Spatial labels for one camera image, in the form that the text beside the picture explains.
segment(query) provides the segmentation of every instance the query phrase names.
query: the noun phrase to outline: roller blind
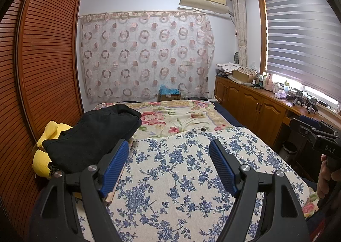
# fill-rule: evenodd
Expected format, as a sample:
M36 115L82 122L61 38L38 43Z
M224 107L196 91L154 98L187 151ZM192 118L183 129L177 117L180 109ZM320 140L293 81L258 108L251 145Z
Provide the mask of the roller blind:
M326 0L265 0L266 71L341 102L341 24Z

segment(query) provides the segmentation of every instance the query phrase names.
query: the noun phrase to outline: louvered door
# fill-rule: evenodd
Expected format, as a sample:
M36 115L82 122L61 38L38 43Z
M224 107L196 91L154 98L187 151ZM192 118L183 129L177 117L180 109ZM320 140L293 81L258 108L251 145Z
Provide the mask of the louvered door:
M28 0L20 33L23 101L37 138L54 120L73 126L82 114L75 72L79 0Z
M0 196L23 238L44 184L32 170L32 148L47 122L73 126L83 113L78 6L79 0L15 0L0 22Z

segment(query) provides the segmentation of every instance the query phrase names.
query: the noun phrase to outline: blue floral fabric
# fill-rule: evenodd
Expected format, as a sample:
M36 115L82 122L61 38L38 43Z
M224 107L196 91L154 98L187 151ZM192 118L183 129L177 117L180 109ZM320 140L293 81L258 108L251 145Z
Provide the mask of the blue floral fabric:
M246 128L192 130L134 142L108 213L122 241L217 240L234 198L225 191L209 157L211 140L259 172L283 170L304 205L309 189L273 150ZM246 240L255 237L263 194L259 193ZM77 211L84 238L93 241L82 202Z

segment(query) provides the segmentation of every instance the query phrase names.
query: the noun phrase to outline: silver bolt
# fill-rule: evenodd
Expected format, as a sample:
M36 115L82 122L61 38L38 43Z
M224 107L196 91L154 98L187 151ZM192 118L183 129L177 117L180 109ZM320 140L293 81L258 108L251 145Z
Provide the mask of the silver bolt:
M90 165L90 166L88 167L88 170L89 170L90 172L94 172L94 171L97 170L97 166L96 166L96 165Z
M276 171L276 175L278 175L279 177L284 177L284 172L281 170Z
M248 171L250 171L250 169L251 169L251 167L250 167L249 165L247 165L247 164L243 164L240 168L241 168L242 171L244 171L244 172L248 172Z
M57 171L53 174L55 177L61 177L63 175L62 171Z

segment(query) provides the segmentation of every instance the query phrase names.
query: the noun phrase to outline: white wall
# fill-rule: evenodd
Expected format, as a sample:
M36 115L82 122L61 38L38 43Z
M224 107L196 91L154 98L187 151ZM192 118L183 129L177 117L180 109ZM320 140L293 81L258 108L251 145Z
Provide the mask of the white wall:
M177 10L180 0L81 0L79 15L117 12L117 11L142 11L142 10ZM232 11L231 1L228 5ZM236 47L235 26L231 19L220 18L209 15L215 40L214 57L208 72L208 88L210 95L214 92L216 63L234 62ZM77 47L78 76L81 88L81 97L84 111L91 110L96 103L90 103L86 98L84 82L81 72L81 60L79 58L80 48Z
M245 0L246 5L246 24L248 64L255 62L255 67L260 69L260 52L262 49L262 31L260 27L260 11L258 0Z

